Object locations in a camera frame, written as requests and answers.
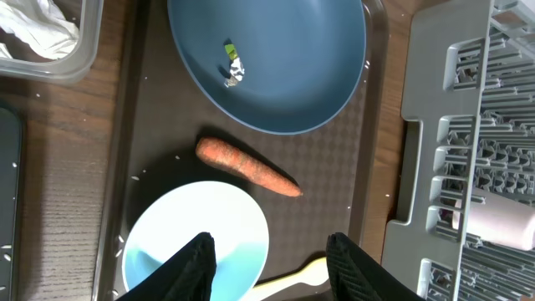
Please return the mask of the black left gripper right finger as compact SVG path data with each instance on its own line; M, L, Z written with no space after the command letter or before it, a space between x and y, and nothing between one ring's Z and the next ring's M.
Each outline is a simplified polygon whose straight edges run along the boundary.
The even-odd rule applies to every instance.
M342 232L328 237L326 258L334 300L422 300Z

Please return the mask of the pink plastic cup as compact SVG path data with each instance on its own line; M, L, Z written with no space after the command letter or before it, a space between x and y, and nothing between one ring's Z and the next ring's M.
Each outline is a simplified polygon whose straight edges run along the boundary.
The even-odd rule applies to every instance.
M534 249L534 208L496 193L473 188L483 203L472 202L466 232L518 250Z

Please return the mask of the light blue bowl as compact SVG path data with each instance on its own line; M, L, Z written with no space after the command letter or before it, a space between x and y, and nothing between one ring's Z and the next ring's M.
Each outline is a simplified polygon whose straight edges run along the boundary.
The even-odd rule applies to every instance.
M244 299L267 261L268 223L248 193L221 181L179 186L142 213L123 251L125 290L135 288L201 232L209 233L215 243L212 299Z

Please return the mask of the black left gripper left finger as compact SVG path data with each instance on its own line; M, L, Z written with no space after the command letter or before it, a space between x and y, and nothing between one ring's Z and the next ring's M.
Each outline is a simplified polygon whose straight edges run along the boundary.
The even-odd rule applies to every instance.
M200 232L119 301L209 301L216 268L214 238Z

